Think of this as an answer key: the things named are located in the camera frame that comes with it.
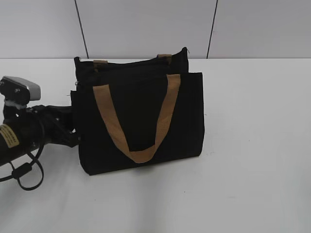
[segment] white wall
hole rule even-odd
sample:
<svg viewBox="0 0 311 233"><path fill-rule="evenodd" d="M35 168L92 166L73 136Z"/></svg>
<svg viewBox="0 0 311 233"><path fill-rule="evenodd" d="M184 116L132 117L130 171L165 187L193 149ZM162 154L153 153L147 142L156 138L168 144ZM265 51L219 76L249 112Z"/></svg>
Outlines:
<svg viewBox="0 0 311 233"><path fill-rule="evenodd" d="M0 58L86 57L74 0L0 0Z"/></svg>
<svg viewBox="0 0 311 233"><path fill-rule="evenodd" d="M206 58L216 0L77 0L90 58ZM209 58L311 57L310 0L219 0ZM0 58L85 58L74 0L0 0Z"/></svg>
<svg viewBox="0 0 311 233"><path fill-rule="evenodd" d="M310 0L219 0L209 58L310 58Z"/></svg>
<svg viewBox="0 0 311 233"><path fill-rule="evenodd" d="M90 58L206 58L216 0L77 0Z"/></svg>

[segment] black cable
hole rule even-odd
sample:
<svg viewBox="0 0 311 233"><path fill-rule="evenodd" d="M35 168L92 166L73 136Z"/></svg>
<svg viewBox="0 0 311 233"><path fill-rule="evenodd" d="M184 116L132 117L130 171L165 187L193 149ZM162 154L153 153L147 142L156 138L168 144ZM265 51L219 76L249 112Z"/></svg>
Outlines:
<svg viewBox="0 0 311 233"><path fill-rule="evenodd" d="M37 122L39 123L40 127L41 127L41 142L40 142L40 146L39 146L39 150L37 152L37 154L34 156L31 152L28 152L27 155L32 159L32 161L30 163L24 163L22 166L19 166L18 168L15 168L12 164L12 162L10 161L9 164L11 165L12 167L12 174L10 176L6 176L6 177L3 177L3 178L0 178L0 182L3 182L3 181L7 181L7 180L10 180L10 179L16 179L17 182L18 182L18 185L23 189L23 190L26 190L26 191L31 191L31 190L34 190L36 188L38 188L42 182L43 182L43 178L44 178L44 170L43 170L43 167L41 165L41 163L39 162L38 158L40 157L42 151L43 151L43 148L44 148L44 145L45 145L45 128L44 128L44 125L40 119L40 117L38 117L38 115L35 113L35 112L30 112L37 120ZM38 167L40 168L40 171L41 171L41 174L42 174L42 178L41 180L39 181L39 183L33 187L24 187L21 182L20 182L20 178L27 174L29 171L32 170L32 166L34 164L37 164Z"/></svg>
<svg viewBox="0 0 311 233"><path fill-rule="evenodd" d="M77 11L78 19L79 19L81 34L82 34L82 38L83 38L83 42L84 42L84 48L86 49L86 56L87 56L87 58L89 58L88 57L88 52L87 52L87 47L86 47L86 39L84 38L84 33L83 33L82 23L81 23L81 18L80 18L80 13L79 13L79 10L78 10L78 5L77 5L77 1L76 0L74 0L74 4L76 6L76 11Z"/></svg>
<svg viewBox="0 0 311 233"><path fill-rule="evenodd" d="M209 35L209 43L208 43L208 49L207 49L207 55L206 58L208 59L208 55L209 55L209 48L210 48L210 43L212 41L212 35L213 35L213 30L214 30L214 23L215 23L215 17L216 17L216 12L217 12L217 6L218 6L218 0L216 0L216 5L215 5L215 11L214 11L214 17L213 17L213 24L212 24L212 28L210 30L210 35Z"/></svg>

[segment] bag handle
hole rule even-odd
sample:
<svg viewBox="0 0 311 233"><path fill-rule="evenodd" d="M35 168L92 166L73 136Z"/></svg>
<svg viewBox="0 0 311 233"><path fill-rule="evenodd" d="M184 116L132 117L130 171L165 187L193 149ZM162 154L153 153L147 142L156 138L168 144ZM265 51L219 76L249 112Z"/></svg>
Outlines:
<svg viewBox="0 0 311 233"><path fill-rule="evenodd" d="M156 125L155 144L141 151L129 150L125 134L122 130L113 105L109 85L93 87L98 109L112 141L119 150L121 150L135 163L145 163L151 160L169 131L180 87L180 74L167 75L167 80L167 93L163 100Z"/></svg>

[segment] label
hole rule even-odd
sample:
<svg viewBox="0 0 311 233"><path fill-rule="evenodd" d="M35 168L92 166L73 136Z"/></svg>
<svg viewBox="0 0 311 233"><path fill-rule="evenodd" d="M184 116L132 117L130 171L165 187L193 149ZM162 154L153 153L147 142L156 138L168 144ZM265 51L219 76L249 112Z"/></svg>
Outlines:
<svg viewBox="0 0 311 233"><path fill-rule="evenodd" d="M0 125L0 134L4 138L8 148L16 147L19 145L19 140L10 126Z"/></svg>

